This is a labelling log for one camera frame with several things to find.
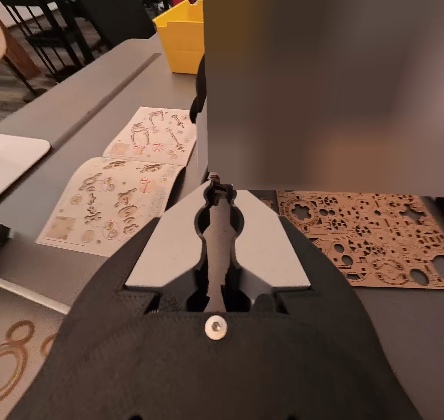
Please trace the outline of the black metal chair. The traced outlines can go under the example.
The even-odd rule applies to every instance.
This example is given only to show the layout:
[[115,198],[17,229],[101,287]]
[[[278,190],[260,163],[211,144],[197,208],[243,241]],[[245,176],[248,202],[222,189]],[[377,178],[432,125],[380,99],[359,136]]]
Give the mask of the black metal chair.
[[1,6],[56,83],[107,50],[79,0],[1,0]]

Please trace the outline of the laser-cut wooden parts sheet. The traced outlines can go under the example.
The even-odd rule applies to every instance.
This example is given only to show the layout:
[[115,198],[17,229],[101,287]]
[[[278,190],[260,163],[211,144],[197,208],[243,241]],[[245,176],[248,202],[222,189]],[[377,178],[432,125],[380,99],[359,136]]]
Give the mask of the laser-cut wooden parts sheet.
[[352,286],[444,289],[443,226],[412,195],[352,192],[263,192],[327,256]]

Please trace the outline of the white flat board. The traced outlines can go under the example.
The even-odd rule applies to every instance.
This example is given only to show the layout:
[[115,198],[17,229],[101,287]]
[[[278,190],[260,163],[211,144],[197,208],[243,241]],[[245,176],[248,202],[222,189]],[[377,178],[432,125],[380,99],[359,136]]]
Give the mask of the white flat board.
[[0,135],[0,192],[7,190],[51,149],[48,141]]

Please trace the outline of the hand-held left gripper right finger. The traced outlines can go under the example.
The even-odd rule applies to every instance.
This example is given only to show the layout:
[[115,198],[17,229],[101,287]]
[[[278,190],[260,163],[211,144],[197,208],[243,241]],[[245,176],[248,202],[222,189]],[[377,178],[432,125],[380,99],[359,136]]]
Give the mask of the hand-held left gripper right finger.
[[253,304],[260,295],[308,290],[306,272],[280,217],[248,190],[230,196],[230,265],[225,289]]

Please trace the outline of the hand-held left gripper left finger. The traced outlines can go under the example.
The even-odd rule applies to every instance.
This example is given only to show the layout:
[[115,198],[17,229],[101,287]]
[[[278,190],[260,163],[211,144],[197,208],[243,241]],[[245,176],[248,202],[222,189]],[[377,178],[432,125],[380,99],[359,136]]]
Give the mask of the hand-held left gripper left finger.
[[207,243],[213,182],[206,181],[164,212],[125,285],[173,296],[180,304],[209,302]]

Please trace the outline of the small wooden model part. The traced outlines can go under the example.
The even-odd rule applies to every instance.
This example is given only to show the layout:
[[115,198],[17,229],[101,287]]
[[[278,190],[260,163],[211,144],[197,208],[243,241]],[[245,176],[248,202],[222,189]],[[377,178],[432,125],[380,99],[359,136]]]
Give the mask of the small wooden model part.
[[211,182],[209,192],[209,202],[212,206],[218,206],[221,200],[225,200],[229,206],[234,195],[234,189],[231,184],[222,184],[217,173],[210,172],[208,180]]

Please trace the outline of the open instruction booklet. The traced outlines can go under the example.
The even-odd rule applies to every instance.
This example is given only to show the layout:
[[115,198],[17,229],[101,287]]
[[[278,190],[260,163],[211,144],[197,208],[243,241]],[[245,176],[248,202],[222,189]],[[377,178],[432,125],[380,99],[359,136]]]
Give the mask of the open instruction booklet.
[[35,243],[112,256],[165,211],[196,137],[189,111],[140,107],[75,171]]

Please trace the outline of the pale wooden sheet with rings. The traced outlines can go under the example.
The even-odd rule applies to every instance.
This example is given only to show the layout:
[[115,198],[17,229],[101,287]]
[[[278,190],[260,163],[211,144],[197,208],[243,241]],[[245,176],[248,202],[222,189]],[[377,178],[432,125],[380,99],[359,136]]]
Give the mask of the pale wooden sheet with rings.
[[45,362],[59,324],[17,320],[1,326],[0,418],[6,419]]

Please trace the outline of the dark partition panel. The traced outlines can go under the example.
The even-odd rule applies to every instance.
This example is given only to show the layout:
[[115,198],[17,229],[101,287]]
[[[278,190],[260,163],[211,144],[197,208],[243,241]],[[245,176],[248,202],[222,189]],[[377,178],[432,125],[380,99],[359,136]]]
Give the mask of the dark partition panel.
[[113,49],[126,40],[147,40],[156,34],[141,0],[78,0],[96,30]]

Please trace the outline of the yellow plastic bin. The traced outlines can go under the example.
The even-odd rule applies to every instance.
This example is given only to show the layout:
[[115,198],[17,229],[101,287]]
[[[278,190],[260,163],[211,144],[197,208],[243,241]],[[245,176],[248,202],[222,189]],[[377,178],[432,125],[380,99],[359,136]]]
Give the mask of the yellow plastic bin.
[[203,0],[184,0],[153,22],[171,72],[197,74],[204,55]]

